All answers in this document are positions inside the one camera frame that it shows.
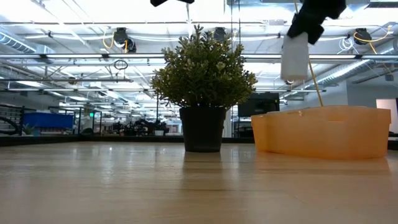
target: artificial plant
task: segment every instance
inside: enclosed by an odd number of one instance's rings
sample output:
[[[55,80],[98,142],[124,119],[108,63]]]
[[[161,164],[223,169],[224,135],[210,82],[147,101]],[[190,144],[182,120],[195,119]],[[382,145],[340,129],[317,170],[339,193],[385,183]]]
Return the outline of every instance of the artificial plant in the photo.
[[[180,37],[175,51],[162,49],[165,68],[155,70],[152,87],[160,100],[181,107],[230,108],[254,92],[255,75],[243,69],[243,46],[231,48],[230,35],[219,41],[195,26],[195,34]]]

